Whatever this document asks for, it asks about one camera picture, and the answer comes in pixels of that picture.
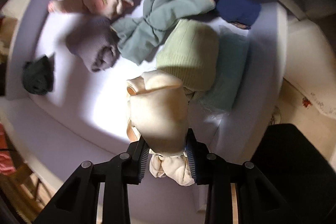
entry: teal cloth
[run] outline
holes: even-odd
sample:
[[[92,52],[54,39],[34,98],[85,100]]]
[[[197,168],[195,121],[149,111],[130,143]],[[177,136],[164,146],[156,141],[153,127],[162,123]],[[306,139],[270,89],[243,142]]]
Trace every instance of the teal cloth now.
[[[210,90],[198,100],[206,107],[230,111],[240,86],[249,43],[247,38],[222,26],[216,78]]]
[[[214,8],[213,0],[144,0],[142,18],[121,18],[111,28],[120,38],[121,56],[140,65],[178,19]]]

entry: screw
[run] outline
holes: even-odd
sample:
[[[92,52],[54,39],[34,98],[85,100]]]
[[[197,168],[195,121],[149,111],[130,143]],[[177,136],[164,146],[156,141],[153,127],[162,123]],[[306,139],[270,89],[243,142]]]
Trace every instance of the screw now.
[[[245,162],[245,167],[247,169],[253,169],[254,168],[254,164],[252,162],[250,162],[250,161],[247,161],[247,162]]]
[[[121,153],[119,155],[119,158],[121,158],[122,160],[127,160],[129,158],[129,153],[126,153],[126,152]]]
[[[82,166],[83,168],[89,168],[89,167],[91,166],[91,162],[88,161],[88,160],[83,161],[82,164],[81,164],[81,166]]]
[[[207,159],[208,160],[215,160],[216,159],[216,155],[214,153],[209,153],[209,154],[207,154]]]

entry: laundry basket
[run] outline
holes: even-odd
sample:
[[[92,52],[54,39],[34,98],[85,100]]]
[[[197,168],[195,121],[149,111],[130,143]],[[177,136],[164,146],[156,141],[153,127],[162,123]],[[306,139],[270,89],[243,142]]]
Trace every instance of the laundry basket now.
[[[6,98],[0,98],[1,113],[24,147],[27,162],[34,158],[65,181],[84,160],[107,161],[128,147],[124,115],[126,79],[155,69],[155,55],[140,66],[120,59],[109,70],[89,73],[72,56],[64,36],[80,15],[48,14],[50,0],[31,0],[16,29],[6,76]],[[268,125],[285,66],[287,13],[277,0],[255,0],[262,4],[251,30],[232,30],[247,36],[248,59],[234,107],[221,115],[189,105],[189,126],[211,152],[230,162],[249,160]],[[142,16],[142,4],[130,15]],[[209,21],[214,29],[229,26],[221,19]],[[54,54],[55,86],[48,96],[29,95],[21,84],[25,62]],[[130,215],[146,223],[203,223],[197,210],[206,203],[204,187],[182,187],[169,178],[154,178],[147,170],[138,186],[128,186]]]

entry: tan floor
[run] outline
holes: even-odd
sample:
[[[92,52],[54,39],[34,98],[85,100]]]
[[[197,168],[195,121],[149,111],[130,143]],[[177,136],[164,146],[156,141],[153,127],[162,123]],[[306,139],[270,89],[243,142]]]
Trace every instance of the tan floor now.
[[[336,120],[320,114],[313,105],[304,107],[303,97],[289,82],[283,81],[277,101],[281,123],[294,124],[327,160],[331,160],[336,149]]]

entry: navy blue fabric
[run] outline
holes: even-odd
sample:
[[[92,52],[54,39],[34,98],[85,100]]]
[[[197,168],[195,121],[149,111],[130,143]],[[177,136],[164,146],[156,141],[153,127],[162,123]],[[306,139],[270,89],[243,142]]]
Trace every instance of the navy blue fabric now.
[[[216,10],[227,22],[251,26],[257,19],[261,5],[251,0],[215,0]]]

